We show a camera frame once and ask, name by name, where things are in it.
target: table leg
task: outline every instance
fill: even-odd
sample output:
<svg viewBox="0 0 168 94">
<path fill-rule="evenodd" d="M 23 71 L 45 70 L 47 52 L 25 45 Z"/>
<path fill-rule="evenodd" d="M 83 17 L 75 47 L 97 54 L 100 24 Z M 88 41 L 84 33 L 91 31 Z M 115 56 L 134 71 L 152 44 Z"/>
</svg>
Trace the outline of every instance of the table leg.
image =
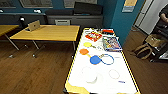
<svg viewBox="0 0 168 94">
<path fill-rule="evenodd" d="M 37 49 L 40 49 L 40 48 L 38 47 L 37 43 L 36 43 L 34 40 L 32 40 L 32 41 L 33 41 L 34 45 L 36 46 L 36 48 L 37 48 Z"/>
<path fill-rule="evenodd" d="M 19 48 L 16 46 L 16 44 L 5 34 L 5 37 L 10 41 L 10 43 L 12 43 L 12 45 L 19 50 Z"/>
<path fill-rule="evenodd" d="M 39 47 L 39 46 L 37 45 L 37 43 L 36 43 L 34 40 L 32 40 L 32 41 L 33 41 L 34 45 L 35 45 L 36 48 L 37 48 L 37 50 L 33 53 L 33 57 L 36 58 L 36 54 L 37 54 L 42 48 L 45 48 L 45 45 L 42 45 L 41 47 Z"/>
<path fill-rule="evenodd" d="M 74 48 L 74 51 L 75 51 L 75 42 L 73 41 L 73 48 Z"/>
</svg>

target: paper plate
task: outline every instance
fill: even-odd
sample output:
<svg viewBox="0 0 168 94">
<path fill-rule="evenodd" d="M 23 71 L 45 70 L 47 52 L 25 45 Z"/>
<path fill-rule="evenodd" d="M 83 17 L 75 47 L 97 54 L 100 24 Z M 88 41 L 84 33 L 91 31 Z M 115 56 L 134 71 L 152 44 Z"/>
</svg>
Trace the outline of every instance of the paper plate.
<svg viewBox="0 0 168 94">
<path fill-rule="evenodd" d="M 94 83 L 97 79 L 96 72 L 89 67 L 85 67 L 82 70 L 83 78 L 87 83 Z"/>
<path fill-rule="evenodd" d="M 112 79 L 118 79 L 120 77 L 119 73 L 113 69 L 109 71 L 109 75 Z"/>
</svg>

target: wall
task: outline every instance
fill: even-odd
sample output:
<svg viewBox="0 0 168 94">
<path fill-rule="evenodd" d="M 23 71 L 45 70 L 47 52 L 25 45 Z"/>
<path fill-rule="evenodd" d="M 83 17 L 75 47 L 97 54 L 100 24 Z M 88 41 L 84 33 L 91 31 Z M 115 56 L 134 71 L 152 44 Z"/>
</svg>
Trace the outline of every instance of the wall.
<svg viewBox="0 0 168 94">
<path fill-rule="evenodd" d="M 116 3 L 117 3 L 117 0 L 105 0 L 104 1 L 104 7 L 103 7 L 104 22 L 103 22 L 103 27 L 105 27 L 105 28 L 109 28 L 111 23 L 112 23 L 114 11 L 115 11 L 115 8 L 116 8 Z"/>
<path fill-rule="evenodd" d="M 34 13 L 34 9 L 40 9 L 42 13 L 51 8 L 23 8 L 20 0 L 12 0 L 16 8 L 0 8 L 4 13 Z M 65 9 L 64 0 L 52 0 L 53 9 Z M 103 0 L 97 0 L 99 5 L 103 5 Z"/>
<path fill-rule="evenodd" d="M 122 13 L 122 8 L 125 0 L 97 0 L 99 5 L 103 6 L 104 28 L 113 28 L 116 35 L 120 37 L 121 45 L 131 30 L 136 16 L 144 2 L 144 0 L 137 0 L 134 11 L 131 13 Z M 33 13 L 35 8 L 23 8 L 19 0 L 13 0 L 16 8 L 2 9 L 4 13 Z M 65 9 L 63 0 L 52 0 L 53 9 Z M 40 8 L 42 13 L 48 8 Z"/>
<path fill-rule="evenodd" d="M 119 42 L 121 45 L 124 44 L 125 39 L 127 37 L 127 35 L 129 34 L 129 31 L 131 30 L 131 27 L 136 19 L 136 16 L 138 15 L 140 8 L 142 7 L 142 4 L 144 3 L 145 0 L 137 0 L 137 4 L 133 10 L 133 12 L 130 13 L 123 13 L 122 9 L 123 9 L 123 5 L 125 3 L 125 0 L 110 0 L 111 2 L 109 2 L 109 0 L 106 0 L 104 2 L 105 7 L 106 6 L 113 6 L 113 2 L 116 4 L 116 7 L 114 9 L 114 7 L 111 10 L 106 10 L 106 12 L 109 12 L 110 14 L 108 14 L 109 16 L 105 16 L 107 18 L 104 18 L 106 20 L 104 20 L 104 27 L 105 28 L 113 28 L 116 35 L 119 37 Z"/>
</svg>

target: white table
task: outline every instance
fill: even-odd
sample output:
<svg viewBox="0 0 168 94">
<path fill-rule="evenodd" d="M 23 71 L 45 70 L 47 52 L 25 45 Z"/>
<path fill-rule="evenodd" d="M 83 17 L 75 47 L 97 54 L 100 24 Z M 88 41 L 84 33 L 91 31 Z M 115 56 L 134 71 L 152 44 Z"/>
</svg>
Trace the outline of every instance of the white table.
<svg viewBox="0 0 168 94">
<path fill-rule="evenodd" d="M 93 42 L 85 37 L 87 34 L 86 32 L 89 31 L 92 30 L 85 29 L 81 36 L 76 55 L 65 83 L 66 92 L 80 94 L 140 94 L 138 86 L 122 51 L 107 52 L 93 47 L 85 47 L 83 45 L 85 42 L 90 42 L 93 46 L 103 46 L 102 38 Z M 79 52 L 81 49 L 87 49 L 90 56 L 100 56 L 101 54 L 111 55 L 114 58 L 114 62 L 111 65 L 106 65 L 102 62 L 93 65 L 90 63 L 90 58 L 87 55 L 82 55 Z M 112 59 L 104 58 L 103 61 L 111 62 Z"/>
</svg>

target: bulletin board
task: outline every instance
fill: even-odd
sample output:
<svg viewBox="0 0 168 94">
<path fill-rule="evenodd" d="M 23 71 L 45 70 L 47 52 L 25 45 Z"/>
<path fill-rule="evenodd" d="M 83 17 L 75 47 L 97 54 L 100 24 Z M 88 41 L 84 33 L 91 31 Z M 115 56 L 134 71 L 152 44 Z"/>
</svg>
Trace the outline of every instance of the bulletin board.
<svg viewBox="0 0 168 94">
<path fill-rule="evenodd" d="M 122 12 L 133 12 L 137 0 L 125 0 Z"/>
<path fill-rule="evenodd" d="M 64 0 L 64 7 L 65 8 L 74 8 L 75 2 L 97 4 L 97 0 Z"/>
<path fill-rule="evenodd" d="M 20 0 L 24 8 L 52 8 L 51 0 Z"/>
<path fill-rule="evenodd" d="M 0 8 L 16 8 L 12 0 L 0 0 Z"/>
</svg>

